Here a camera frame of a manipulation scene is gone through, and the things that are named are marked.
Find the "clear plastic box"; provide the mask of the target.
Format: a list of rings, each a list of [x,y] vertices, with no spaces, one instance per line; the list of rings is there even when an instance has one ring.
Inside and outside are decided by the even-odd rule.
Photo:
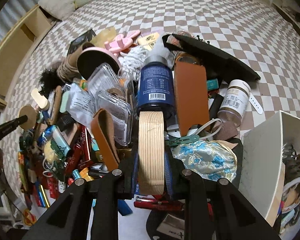
[[[114,139],[128,146],[131,139],[133,110],[125,100],[125,92],[107,63],[99,65],[88,79],[88,93],[96,102],[96,110],[105,109],[114,123]]]

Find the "twine spool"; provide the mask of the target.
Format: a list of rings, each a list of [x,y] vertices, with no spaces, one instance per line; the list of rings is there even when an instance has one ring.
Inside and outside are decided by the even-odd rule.
[[[57,68],[56,73],[64,83],[71,83],[74,78],[81,77],[77,68],[78,57],[83,50],[93,46],[94,45],[91,42],[84,42],[72,54],[69,54],[61,62],[61,65]]]

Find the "black felt pouch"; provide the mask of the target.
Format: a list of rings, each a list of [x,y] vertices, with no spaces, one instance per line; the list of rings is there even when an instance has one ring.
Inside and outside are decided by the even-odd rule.
[[[196,38],[166,34],[162,37],[163,44],[170,51],[182,51],[197,58],[201,65],[206,68],[207,76],[212,73],[216,77],[230,83],[232,80],[256,82],[261,77],[236,57]]]

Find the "checkered bed sheet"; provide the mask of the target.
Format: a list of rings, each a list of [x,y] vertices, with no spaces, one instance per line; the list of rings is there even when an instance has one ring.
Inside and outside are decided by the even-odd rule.
[[[95,0],[48,32],[25,64],[1,122],[34,104],[40,73],[65,57],[75,38],[109,27],[144,34],[181,28],[253,68],[261,79],[252,93],[263,113],[248,107],[241,132],[280,110],[300,118],[300,36],[274,8],[253,0]]]

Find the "masking tape roll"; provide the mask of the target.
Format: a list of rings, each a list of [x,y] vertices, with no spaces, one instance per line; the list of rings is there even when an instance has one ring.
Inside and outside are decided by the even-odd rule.
[[[288,213],[300,204],[300,177],[293,179],[283,187],[282,213]]]

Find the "white storage box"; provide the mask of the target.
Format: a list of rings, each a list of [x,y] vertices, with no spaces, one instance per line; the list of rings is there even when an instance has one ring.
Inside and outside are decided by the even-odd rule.
[[[282,150],[292,144],[300,153],[300,118],[279,111],[242,136],[239,191],[274,225],[283,193]]]

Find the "pink bunny clip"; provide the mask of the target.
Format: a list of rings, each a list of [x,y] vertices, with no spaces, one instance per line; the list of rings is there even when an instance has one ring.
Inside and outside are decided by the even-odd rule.
[[[138,37],[140,33],[140,30],[132,30],[127,35],[118,34],[112,42],[104,42],[104,47],[113,54],[119,53],[129,48],[133,44],[133,39]]]

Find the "striped wooden oval piece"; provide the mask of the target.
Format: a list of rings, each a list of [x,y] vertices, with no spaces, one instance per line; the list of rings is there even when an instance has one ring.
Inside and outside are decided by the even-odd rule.
[[[164,192],[164,117],[162,112],[143,111],[139,116],[139,190],[144,195]]]

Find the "white labelled jar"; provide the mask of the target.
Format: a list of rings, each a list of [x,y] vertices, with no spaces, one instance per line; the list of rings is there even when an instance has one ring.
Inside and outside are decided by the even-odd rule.
[[[250,86],[243,80],[232,80],[224,96],[217,117],[223,122],[233,122],[236,127],[241,125],[250,98]]]

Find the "pink round container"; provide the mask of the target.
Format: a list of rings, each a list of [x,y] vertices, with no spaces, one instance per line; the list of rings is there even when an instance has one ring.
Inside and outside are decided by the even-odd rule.
[[[77,69],[79,74],[88,80],[95,69],[103,63],[110,65],[115,74],[118,74],[121,68],[121,63],[110,51],[99,47],[89,47],[80,53],[77,59]]]

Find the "black small box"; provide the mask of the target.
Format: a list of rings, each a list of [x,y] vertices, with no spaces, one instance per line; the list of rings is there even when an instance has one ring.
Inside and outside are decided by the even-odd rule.
[[[95,36],[96,36],[96,34],[93,31],[93,29],[90,29],[90,30],[86,31],[85,33],[83,33],[82,35],[80,35],[79,37],[77,37],[76,39],[74,39],[70,43],[67,55],[75,52],[84,42],[91,41],[92,38]]]

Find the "black fuzzy ball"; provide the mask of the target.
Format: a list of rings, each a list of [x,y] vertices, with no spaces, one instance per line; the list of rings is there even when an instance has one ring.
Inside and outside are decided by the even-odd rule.
[[[57,69],[45,69],[40,74],[39,84],[41,85],[41,90],[39,93],[49,98],[51,92],[53,92],[58,86],[63,87],[65,82],[61,80],[57,75]]]

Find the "blue floral fabric pouch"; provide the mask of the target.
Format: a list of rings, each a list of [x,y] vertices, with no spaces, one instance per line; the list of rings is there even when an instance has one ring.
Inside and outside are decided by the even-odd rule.
[[[172,150],[173,157],[183,162],[186,169],[202,178],[233,181],[237,175],[238,160],[233,149],[237,143],[224,140],[200,140],[181,144]]]

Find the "white fluffy pillow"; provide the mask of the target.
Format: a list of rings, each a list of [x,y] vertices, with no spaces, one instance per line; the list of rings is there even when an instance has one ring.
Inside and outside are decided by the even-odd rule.
[[[75,0],[39,0],[38,5],[54,18],[64,21],[75,10]]]

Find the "wooden side shelf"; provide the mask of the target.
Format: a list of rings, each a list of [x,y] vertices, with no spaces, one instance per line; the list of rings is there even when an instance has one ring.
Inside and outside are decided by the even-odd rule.
[[[25,14],[0,42],[0,95],[6,96],[10,84],[23,61],[33,53],[53,24],[40,6]]]

